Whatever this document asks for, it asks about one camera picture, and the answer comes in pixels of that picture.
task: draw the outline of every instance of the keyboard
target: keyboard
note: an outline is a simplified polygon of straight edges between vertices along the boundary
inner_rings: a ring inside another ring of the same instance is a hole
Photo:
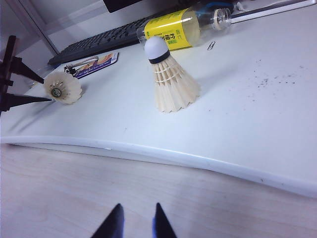
[[[66,47],[58,55],[51,58],[48,64],[56,65],[66,63],[73,60],[78,60],[103,52],[122,48],[125,46],[137,44],[139,43],[137,37],[137,29],[143,23],[152,18],[163,16],[184,8],[185,7],[177,5],[160,13],[142,18],[124,26],[105,31],[93,37],[89,37],[82,41],[76,42]]]

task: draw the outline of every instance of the plastic bottle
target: plastic bottle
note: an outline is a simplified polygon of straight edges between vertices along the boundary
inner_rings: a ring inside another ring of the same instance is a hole
[[[223,30],[230,24],[229,9],[210,11],[199,2],[190,8],[145,22],[138,28],[137,36],[143,45],[150,37],[160,36],[170,50],[175,50],[199,45],[210,38],[212,32]]]

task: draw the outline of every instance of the wooden floor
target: wooden floor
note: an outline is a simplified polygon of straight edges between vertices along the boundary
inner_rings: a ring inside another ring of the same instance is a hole
[[[126,238],[160,202],[178,238],[317,238],[317,199],[210,171],[1,145],[1,238],[89,238],[121,203]]]

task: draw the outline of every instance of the white shuttlecock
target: white shuttlecock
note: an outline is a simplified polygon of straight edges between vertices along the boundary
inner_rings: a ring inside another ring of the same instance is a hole
[[[186,108],[199,96],[200,86],[170,55],[165,41],[149,38],[144,46],[155,75],[155,101],[161,112]]]
[[[82,88],[77,78],[65,72],[53,72],[44,80],[46,93],[64,104],[72,104],[81,97]]]

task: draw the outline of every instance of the white desk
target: white desk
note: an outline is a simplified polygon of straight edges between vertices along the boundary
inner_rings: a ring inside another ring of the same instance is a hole
[[[185,110],[156,110],[151,67],[135,45],[80,79],[74,105],[3,113],[1,142],[203,168],[317,197],[316,10],[234,24],[212,51],[207,42],[172,52],[202,86]],[[44,95],[41,85],[29,94]]]

